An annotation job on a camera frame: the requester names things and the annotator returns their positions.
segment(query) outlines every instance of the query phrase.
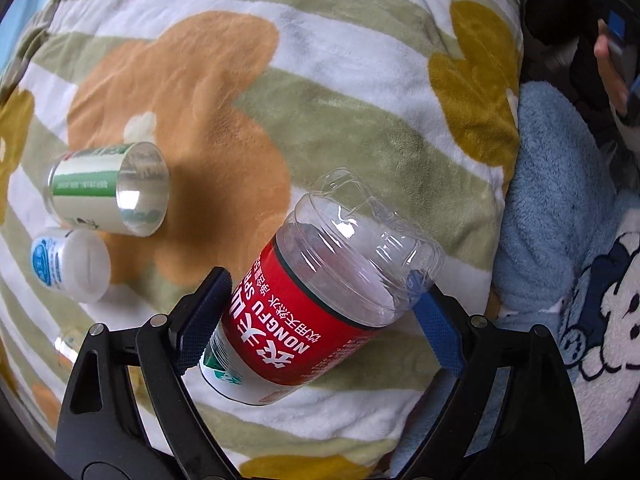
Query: yellow pattern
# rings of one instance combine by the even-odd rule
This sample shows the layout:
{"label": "yellow pattern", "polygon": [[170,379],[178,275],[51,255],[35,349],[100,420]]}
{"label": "yellow pattern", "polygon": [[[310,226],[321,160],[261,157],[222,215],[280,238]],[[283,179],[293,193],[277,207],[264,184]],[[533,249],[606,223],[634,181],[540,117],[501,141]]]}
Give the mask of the yellow pattern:
{"label": "yellow pattern", "polygon": [[473,160],[501,166],[506,192],[520,144],[507,99],[518,95],[519,51],[507,24],[475,2],[452,2],[453,29],[464,59],[436,53],[431,86],[458,146]]}
{"label": "yellow pattern", "polygon": [[4,223],[9,177],[20,164],[34,106],[33,95],[18,89],[0,105],[0,225]]}
{"label": "yellow pattern", "polygon": [[271,455],[244,462],[240,466],[240,474],[245,478],[276,480],[362,480],[370,475],[373,468],[354,464],[340,455]]}

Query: blanket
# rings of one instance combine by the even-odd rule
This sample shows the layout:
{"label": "blanket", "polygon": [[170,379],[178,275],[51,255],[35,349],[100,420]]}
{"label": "blanket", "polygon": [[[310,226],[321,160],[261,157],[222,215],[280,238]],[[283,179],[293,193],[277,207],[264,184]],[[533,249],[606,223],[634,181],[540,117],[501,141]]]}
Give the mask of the blanket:
{"label": "blanket", "polygon": [[[484,312],[521,57],[518,0],[50,0],[0,86],[0,336],[18,394],[53,437],[77,334],[168,312],[212,266],[240,279],[339,166],[440,242],[441,290]],[[51,222],[48,165],[137,140],[170,169],[164,224],[104,235],[113,276],[98,303],[41,288],[29,247]],[[437,369],[407,314],[272,406],[223,399],[197,368],[184,380],[242,475],[358,479],[394,449]],[[136,384],[151,442],[168,452]]]}

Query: blue logo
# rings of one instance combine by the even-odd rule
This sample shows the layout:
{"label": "blue logo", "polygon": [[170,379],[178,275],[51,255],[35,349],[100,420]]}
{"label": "blue logo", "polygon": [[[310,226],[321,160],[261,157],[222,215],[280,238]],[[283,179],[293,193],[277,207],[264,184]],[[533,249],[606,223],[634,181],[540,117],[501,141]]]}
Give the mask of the blue logo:
{"label": "blue logo", "polygon": [[31,265],[40,280],[47,286],[51,286],[51,271],[49,269],[49,255],[47,252],[47,242],[42,240],[33,250]]}

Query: water bottle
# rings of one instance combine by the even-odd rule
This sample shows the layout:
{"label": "water bottle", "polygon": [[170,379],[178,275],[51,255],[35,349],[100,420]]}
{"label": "water bottle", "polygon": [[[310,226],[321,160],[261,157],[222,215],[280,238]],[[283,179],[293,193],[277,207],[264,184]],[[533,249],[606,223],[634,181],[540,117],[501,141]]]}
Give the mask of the water bottle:
{"label": "water bottle", "polygon": [[410,310],[443,260],[435,240],[350,170],[332,171],[236,287],[200,370],[222,396],[271,404]]}

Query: plastic bottle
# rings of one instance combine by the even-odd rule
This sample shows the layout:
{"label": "plastic bottle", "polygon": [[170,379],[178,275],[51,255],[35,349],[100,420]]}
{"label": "plastic bottle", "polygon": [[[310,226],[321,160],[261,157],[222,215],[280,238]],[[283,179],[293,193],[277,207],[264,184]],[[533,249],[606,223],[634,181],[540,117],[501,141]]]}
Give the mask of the plastic bottle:
{"label": "plastic bottle", "polygon": [[414,306],[444,260],[353,173],[322,177],[237,286],[200,361],[220,394],[279,400]]}
{"label": "plastic bottle", "polygon": [[43,195],[59,224],[146,237],[164,220],[169,172],[151,142],[69,152],[50,168]]}
{"label": "plastic bottle", "polygon": [[31,245],[31,266],[43,286],[79,303],[100,300],[111,279],[107,247],[91,231],[42,232]]}

